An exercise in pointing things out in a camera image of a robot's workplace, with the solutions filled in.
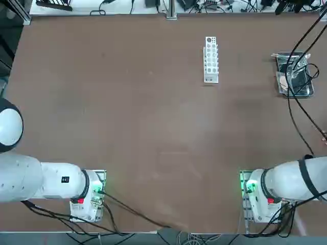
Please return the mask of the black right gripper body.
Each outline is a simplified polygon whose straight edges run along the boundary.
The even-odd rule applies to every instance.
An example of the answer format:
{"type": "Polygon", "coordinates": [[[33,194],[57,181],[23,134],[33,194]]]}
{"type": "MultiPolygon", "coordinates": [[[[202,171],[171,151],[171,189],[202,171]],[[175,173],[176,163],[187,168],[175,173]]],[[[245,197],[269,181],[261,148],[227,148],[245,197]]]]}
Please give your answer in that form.
{"type": "Polygon", "coordinates": [[[288,4],[292,4],[295,5],[297,8],[301,8],[303,6],[309,6],[313,3],[312,0],[277,0],[277,2],[283,7],[288,4]]]}

